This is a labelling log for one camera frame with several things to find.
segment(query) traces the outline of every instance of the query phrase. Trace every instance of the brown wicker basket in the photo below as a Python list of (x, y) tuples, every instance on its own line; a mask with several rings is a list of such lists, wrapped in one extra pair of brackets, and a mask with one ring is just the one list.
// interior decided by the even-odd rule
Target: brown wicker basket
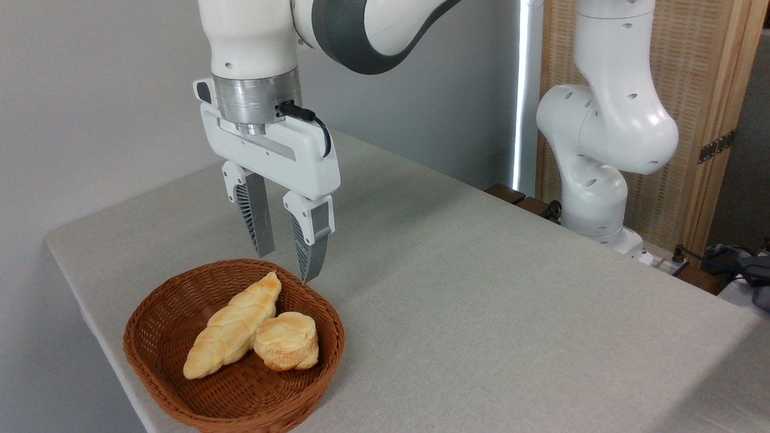
[[(253, 351), (202, 379), (187, 380), (182, 366), (206, 322), (271, 270), (283, 284), (278, 314), (299, 311), (318, 328), (318, 364), (276, 373)], [(160, 407), (204, 433), (289, 431), (304, 421), (326, 392), (342, 358), (345, 334), (334, 308), (299, 279), (261, 260), (224, 260), (188, 270), (156, 288), (134, 311), (123, 336), (129, 364)]]

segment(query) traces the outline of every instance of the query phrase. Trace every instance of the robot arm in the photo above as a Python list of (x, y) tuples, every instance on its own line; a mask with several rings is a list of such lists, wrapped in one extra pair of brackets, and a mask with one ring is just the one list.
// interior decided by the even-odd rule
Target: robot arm
[(459, 0), (199, 0), (211, 45), (211, 79), (194, 83), (212, 149), (257, 255), (275, 248), (265, 179), (290, 191), (303, 282), (323, 266), (335, 230), (331, 194), (340, 169), (331, 136), (301, 108), (297, 50), (321, 48), (355, 72), (398, 65)]
[(658, 171), (678, 142), (650, 73), (654, 10), (655, 0), (578, 0), (574, 57), (590, 87), (556, 86), (537, 110), (561, 174), (563, 225), (643, 261), (641, 238), (623, 227), (618, 170)]
[(295, 0), (296, 29), (310, 46), (360, 74), (401, 63), (460, 0)]

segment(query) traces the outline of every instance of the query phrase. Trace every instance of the bread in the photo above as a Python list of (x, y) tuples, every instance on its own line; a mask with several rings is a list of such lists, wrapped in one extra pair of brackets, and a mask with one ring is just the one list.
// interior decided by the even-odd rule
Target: bread
[(318, 362), (316, 321), (294, 311), (267, 319), (256, 330), (254, 351), (274, 371), (311, 368)]
[(242, 358), (252, 347), (258, 326), (276, 315), (280, 291), (281, 283), (273, 271), (211, 316), (187, 354), (185, 378), (202, 378)]

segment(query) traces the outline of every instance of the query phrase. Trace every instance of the gray tablecloth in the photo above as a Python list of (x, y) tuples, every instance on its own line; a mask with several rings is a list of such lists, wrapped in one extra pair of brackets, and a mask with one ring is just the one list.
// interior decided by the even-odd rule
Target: gray tablecloth
[[(481, 191), (336, 134), (337, 233), (311, 286), (346, 352), (296, 431), (770, 431), (768, 322)], [(165, 279), (253, 257), (212, 167), (51, 233), (83, 316), (150, 432), (122, 352)], [(277, 250), (298, 273), (281, 188)]]

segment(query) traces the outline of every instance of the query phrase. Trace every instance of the black cable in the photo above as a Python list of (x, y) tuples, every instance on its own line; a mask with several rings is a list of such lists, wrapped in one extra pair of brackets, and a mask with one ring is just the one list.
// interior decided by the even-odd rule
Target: black cable
[(329, 129), (326, 125), (324, 125), (323, 122), (321, 122), (321, 119), (316, 116), (316, 113), (296, 105), (294, 101), (281, 102), (276, 108), (285, 116), (304, 120), (306, 122), (318, 123), (318, 126), (320, 126), (323, 131), (323, 139), (326, 141), (326, 152), (324, 152), (323, 157), (326, 158), (329, 156), (329, 153), (332, 151), (332, 136), (329, 134)]
[[(735, 274), (735, 275), (741, 274), (741, 275), (743, 275), (745, 277), (756, 278), (758, 280), (763, 280), (763, 281), (766, 281), (768, 279), (764, 275), (752, 274), (750, 272), (745, 272), (744, 270), (741, 271), (741, 270), (737, 270), (737, 269), (735, 269), (733, 267), (722, 266), (721, 264), (714, 263), (714, 262), (712, 262), (712, 261), (710, 261), (710, 260), (708, 260), (708, 259), (706, 259), (704, 257), (701, 257), (701, 256), (697, 255), (696, 253), (693, 253), (692, 251), (690, 251), (687, 248), (685, 248), (685, 246), (682, 245), (682, 244), (679, 244), (676, 247), (677, 247), (677, 249), (679, 249), (681, 251), (684, 251), (688, 256), (693, 257), (696, 260), (699, 260), (701, 263), (705, 263), (705, 264), (707, 264), (708, 266), (711, 266), (711, 267), (716, 267), (717, 269), (722, 269), (722, 270), (724, 270), (724, 271), (726, 271), (726, 272), (728, 272), (730, 274)], [(770, 267), (762, 266), (760, 264), (749, 264), (746, 267), (744, 267), (744, 269), (747, 268), (747, 267), (759, 267), (759, 268), (762, 268), (762, 269), (770, 269)]]
[(329, 129), (326, 125), (321, 122), (321, 119), (316, 117), (316, 123), (318, 123), (318, 126), (323, 130), (323, 138), (326, 140), (326, 152), (323, 154), (323, 157), (326, 158), (329, 156), (329, 152), (332, 151), (332, 136), (329, 134)]

